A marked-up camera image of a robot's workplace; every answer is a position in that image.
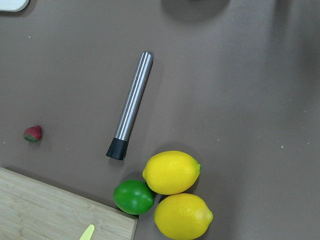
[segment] bamboo cutting board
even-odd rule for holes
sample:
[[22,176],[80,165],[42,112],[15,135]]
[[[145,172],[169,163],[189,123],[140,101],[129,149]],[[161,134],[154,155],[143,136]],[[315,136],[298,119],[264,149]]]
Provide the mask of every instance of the bamboo cutting board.
[[0,240],[132,240],[138,219],[101,203],[0,168]]

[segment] brown tabletop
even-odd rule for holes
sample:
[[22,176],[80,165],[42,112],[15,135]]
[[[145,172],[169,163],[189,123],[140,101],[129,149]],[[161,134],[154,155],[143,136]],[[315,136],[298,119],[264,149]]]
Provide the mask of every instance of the brown tabletop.
[[[202,165],[200,239],[317,240],[320,4],[30,0],[0,12],[0,167],[111,207],[166,150]],[[142,51],[154,62],[124,161],[106,157]],[[26,128],[43,139],[28,143]],[[166,239],[153,212],[135,240]]]

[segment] green lime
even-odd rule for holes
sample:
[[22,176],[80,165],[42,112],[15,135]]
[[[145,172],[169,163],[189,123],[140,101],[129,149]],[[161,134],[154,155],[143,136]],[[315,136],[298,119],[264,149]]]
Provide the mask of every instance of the green lime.
[[154,193],[143,181],[127,180],[114,189],[113,199],[125,213],[139,215],[153,206]]

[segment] lemon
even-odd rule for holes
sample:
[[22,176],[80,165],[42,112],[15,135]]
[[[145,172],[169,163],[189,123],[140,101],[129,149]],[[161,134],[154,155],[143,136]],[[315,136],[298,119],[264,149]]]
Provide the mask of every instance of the lemon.
[[214,219],[205,201],[197,195],[170,195],[154,211],[160,232],[174,240],[192,240],[202,236]]
[[201,165],[182,151],[164,151],[151,157],[142,176],[158,194],[172,195],[190,188],[200,174]]

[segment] strawberry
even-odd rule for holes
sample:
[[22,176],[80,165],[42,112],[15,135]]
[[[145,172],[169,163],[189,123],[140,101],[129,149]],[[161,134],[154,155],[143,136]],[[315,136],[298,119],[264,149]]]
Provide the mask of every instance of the strawberry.
[[23,137],[25,140],[31,142],[31,143],[36,143],[42,138],[42,130],[39,125],[37,126],[32,126],[27,128],[24,131]]

